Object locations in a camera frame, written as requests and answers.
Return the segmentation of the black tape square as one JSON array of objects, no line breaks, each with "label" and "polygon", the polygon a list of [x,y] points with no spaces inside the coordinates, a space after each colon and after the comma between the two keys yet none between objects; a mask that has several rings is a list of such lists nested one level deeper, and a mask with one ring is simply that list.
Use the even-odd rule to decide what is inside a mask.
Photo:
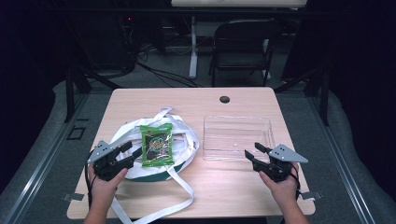
[{"label": "black tape square", "polygon": [[76,125],[73,126],[71,131],[68,133],[66,139],[67,140],[80,140],[86,131],[85,127],[78,127]]}]

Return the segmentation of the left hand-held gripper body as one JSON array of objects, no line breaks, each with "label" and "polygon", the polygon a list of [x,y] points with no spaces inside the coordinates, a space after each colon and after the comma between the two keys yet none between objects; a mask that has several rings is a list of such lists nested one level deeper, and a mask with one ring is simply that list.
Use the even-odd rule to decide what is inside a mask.
[{"label": "left hand-held gripper body", "polygon": [[88,164],[93,164],[94,173],[102,180],[109,181],[123,168],[130,169],[126,158],[117,161],[116,158],[121,153],[120,146],[112,147],[110,144],[101,140],[92,151],[87,160]]}]

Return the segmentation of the person's right hand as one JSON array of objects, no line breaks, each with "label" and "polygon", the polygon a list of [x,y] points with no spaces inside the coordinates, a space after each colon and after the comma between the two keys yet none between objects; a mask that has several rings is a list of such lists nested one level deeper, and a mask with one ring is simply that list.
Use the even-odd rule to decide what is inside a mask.
[{"label": "person's right hand", "polygon": [[296,191],[298,183],[293,178],[294,176],[297,176],[298,170],[298,164],[293,162],[291,174],[281,182],[275,182],[266,173],[259,172],[259,176],[262,179],[262,182],[265,186],[269,188],[277,205],[282,209],[291,209],[292,207],[298,206],[296,201]]}]

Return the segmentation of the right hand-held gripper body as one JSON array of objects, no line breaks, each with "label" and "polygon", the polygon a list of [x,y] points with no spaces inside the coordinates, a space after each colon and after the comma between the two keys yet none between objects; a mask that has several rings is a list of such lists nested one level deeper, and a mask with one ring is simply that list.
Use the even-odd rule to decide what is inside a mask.
[{"label": "right hand-held gripper body", "polygon": [[308,163],[307,158],[283,144],[271,148],[267,155],[268,163],[258,160],[252,167],[256,172],[266,173],[275,182],[283,181],[291,174],[293,162]]}]

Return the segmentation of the clear plastic tray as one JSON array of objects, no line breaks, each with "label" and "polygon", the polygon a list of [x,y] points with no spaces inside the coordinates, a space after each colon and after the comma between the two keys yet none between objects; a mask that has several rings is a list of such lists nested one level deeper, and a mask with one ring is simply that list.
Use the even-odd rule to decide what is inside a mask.
[{"label": "clear plastic tray", "polygon": [[205,116],[203,158],[206,161],[247,161],[245,151],[268,161],[255,144],[275,146],[271,121],[259,117]]}]

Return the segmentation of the white tote bag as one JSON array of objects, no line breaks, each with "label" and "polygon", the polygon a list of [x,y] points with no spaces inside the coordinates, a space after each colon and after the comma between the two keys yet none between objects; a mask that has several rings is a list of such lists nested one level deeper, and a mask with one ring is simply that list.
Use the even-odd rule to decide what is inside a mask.
[{"label": "white tote bag", "polygon": [[110,145],[112,147],[117,147],[125,142],[132,142],[133,146],[129,150],[121,152],[116,158],[117,161],[120,161],[127,158],[138,148],[142,148],[141,126],[158,127],[165,123],[171,123],[173,125],[172,151],[174,163],[172,165],[159,167],[143,167],[141,156],[139,159],[136,159],[133,166],[129,169],[126,178],[136,182],[158,182],[173,179],[186,190],[189,194],[189,198],[182,203],[166,207],[145,217],[141,217],[136,221],[132,221],[119,201],[114,200],[111,207],[123,224],[149,224],[161,217],[179,212],[190,206],[193,202],[194,190],[178,175],[178,173],[186,168],[194,159],[199,149],[199,140],[195,131],[189,127],[180,116],[173,115],[171,110],[171,107],[165,107],[153,118],[138,119],[121,126],[110,141]]}]

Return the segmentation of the black folding chair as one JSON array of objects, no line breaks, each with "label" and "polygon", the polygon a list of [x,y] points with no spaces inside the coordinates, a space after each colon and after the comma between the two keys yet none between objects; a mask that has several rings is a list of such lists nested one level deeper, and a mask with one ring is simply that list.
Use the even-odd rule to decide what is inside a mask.
[{"label": "black folding chair", "polygon": [[220,25],[214,34],[209,64],[212,86],[216,85],[217,71],[261,71],[265,86],[282,30],[275,19],[232,20]]}]

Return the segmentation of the metal table bracket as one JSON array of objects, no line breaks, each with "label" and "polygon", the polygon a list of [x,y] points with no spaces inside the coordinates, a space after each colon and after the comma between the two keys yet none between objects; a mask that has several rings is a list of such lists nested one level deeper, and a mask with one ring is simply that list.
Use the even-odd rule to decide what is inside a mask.
[{"label": "metal table bracket", "polygon": [[67,202],[72,202],[72,201],[81,202],[83,198],[84,198],[83,194],[75,193],[75,192],[73,192],[73,193],[65,193],[63,195],[63,197],[62,197],[62,199],[64,201],[67,201]]},{"label": "metal table bracket", "polygon": [[303,200],[319,200],[323,197],[323,195],[319,191],[308,191],[308,192],[303,192],[301,194]]}]

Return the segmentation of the white desk with leg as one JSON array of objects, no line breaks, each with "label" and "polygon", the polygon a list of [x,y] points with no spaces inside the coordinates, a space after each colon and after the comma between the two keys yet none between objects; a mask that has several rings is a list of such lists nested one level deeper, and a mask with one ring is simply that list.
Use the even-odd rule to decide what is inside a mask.
[{"label": "white desk with leg", "polygon": [[[305,7],[308,0],[171,0],[172,7]],[[190,78],[197,77],[196,20],[191,16]]]}]

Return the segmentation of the person's left hand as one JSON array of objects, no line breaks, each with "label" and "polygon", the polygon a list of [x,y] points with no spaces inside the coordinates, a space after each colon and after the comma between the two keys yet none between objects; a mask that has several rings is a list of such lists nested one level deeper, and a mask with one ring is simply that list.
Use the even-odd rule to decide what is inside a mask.
[{"label": "person's left hand", "polygon": [[111,180],[105,181],[96,176],[93,166],[90,165],[88,174],[91,184],[92,203],[95,205],[111,203],[118,185],[125,178],[127,172],[128,170],[123,168]]}]

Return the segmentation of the aluminium floor rail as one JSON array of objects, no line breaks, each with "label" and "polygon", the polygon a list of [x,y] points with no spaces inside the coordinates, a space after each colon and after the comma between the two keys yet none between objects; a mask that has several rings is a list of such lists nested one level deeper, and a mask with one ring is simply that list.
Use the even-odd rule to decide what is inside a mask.
[{"label": "aluminium floor rail", "polygon": [[347,195],[352,202],[355,211],[361,221],[361,224],[376,224],[373,214],[367,206],[365,199],[362,196],[361,190],[355,181],[350,169],[347,165],[347,162],[344,158],[344,155],[338,146],[332,131],[329,126],[326,126],[324,121],[322,120],[319,113],[319,103],[315,98],[308,97],[307,102],[313,112],[318,126],[322,130],[325,135],[325,138],[330,146],[330,154],[332,156],[332,160],[337,169],[338,174],[340,175],[342,182],[346,188]]},{"label": "aluminium floor rail", "polygon": [[[71,202],[62,199],[75,192],[92,144],[92,125],[87,115],[89,97],[77,98],[76,112],[65,122],[56,105],[33,148],[0,195],[0,224],[80,224],[67,215]],[[85,127],[80,140],[67,140],[73,126]]]}]

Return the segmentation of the green snack packet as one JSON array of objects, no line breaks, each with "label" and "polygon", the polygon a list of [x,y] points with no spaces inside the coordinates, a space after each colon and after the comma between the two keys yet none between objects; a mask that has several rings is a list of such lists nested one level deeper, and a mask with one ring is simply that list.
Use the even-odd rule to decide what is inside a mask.
[{"label": "green snack packet", "polygon": [[172,130],[171,123],[165,123],[158,127],[140,127],[143,167],[159,167],[174,163]]}]

